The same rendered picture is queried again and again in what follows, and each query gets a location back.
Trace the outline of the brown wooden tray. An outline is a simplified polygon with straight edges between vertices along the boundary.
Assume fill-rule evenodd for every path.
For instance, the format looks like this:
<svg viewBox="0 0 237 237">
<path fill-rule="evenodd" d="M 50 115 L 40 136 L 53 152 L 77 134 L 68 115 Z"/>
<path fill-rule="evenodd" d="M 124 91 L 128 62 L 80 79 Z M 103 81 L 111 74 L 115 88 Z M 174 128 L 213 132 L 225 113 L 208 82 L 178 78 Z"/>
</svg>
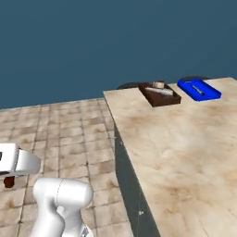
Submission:
<svg viewBox="0 0 237 237">
<path fill-rule="evenodd" d="M 141 82 L 138 88 L 152 107 L 177 105 L 181 102 L 181 97 L 167 84 L 165 84 L 165 88 L 170 89 L 173 95 L 164 95 L 146 90 L 146 87 L 151 86 L 152 84 L 149 82 Z"/>
</svg>

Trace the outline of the blue plastic tray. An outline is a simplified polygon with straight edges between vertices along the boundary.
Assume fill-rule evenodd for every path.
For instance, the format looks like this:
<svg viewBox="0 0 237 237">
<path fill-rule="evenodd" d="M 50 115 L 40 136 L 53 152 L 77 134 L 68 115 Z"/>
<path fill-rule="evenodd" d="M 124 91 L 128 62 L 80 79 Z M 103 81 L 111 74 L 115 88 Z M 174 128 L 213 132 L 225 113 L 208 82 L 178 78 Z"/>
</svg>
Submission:
<svg viewBox="0 0 237 237">
<path fill-rule="evenodd" d="M 203 91 L 205 95 L 199 94 L 194 88 L 192 88 L 191 84 L 196 86 L 198 89 Z M 177 85 L 180 89 L 182 89 L 185 93 L 187 93 L 194 101 L 207 101 L 207 100 L 215 100 L 219 99 L 222 96 L 222 93 L 209 85 L 208 83 L 202 80 L 188 80 L 182 81 L 179 80 Z"/>
</svg>

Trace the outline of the beige marble dining counter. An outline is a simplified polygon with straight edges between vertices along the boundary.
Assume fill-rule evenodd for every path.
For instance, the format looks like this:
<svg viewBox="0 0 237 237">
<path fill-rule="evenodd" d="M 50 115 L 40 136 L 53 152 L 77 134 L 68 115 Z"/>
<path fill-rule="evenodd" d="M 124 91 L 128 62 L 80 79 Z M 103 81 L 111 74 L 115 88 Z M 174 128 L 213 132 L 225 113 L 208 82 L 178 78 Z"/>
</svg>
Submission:
<svg viewBox="0 0 237 237">
<path fill-rule="evenodd" d="M 153 107 L 137 88 L 104 94 L 134 237 L 237 237 L 237 80 L 209 83 L 219 100 Z"/>
</svg>

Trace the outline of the pale grey utensil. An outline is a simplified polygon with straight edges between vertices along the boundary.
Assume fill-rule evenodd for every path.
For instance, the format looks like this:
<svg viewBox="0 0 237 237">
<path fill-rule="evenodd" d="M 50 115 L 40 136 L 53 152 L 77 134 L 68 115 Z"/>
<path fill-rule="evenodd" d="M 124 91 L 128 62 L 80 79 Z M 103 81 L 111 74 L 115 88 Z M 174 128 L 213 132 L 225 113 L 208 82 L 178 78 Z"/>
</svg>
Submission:
<svg viewBox="0 0 237 237">
<path fill-rule="evenodd" d="M 162 89 L 162 88 L 145 87 L 145 90 L 158 93 L 158 94 L 163 94 L 163 95 L 169 95 L 169 96 L 173 95 L 172 90 L 165 89 L 165 88 Z"/>
</svg>

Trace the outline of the small grey metal utensil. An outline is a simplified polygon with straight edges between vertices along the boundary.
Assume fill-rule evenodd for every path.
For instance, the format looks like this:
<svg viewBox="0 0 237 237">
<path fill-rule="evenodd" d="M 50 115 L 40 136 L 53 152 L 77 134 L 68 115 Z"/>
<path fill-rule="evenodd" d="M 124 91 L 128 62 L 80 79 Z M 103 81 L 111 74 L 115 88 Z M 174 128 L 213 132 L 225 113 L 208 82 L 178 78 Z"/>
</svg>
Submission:
<svg viewBox="0 0 237 237">
<path fill-rule="evenodd" d="M 192 88 L 194 88 L 199 94 L 201 95 L 205 95 L 205 93 L 203 91 L 201 91 L 200 89 L 198 89 L 196 86 L 194 86 L 193 84 L 191 84 Z"/>
</svg>

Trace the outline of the small reddish brown object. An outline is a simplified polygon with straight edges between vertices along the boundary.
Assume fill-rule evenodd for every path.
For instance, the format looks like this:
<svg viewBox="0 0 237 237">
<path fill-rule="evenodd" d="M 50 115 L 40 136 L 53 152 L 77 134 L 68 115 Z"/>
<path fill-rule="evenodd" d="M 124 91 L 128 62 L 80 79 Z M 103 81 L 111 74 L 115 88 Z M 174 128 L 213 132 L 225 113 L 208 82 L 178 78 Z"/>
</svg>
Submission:
<svg viewBox="0 0 237 237">
<path fill-rule="evenodd" d="M 5 177 L 4 185 L 6 188 L 12 188 L 15 185 L 15 178 L 14 177 Z"/>
</svg>

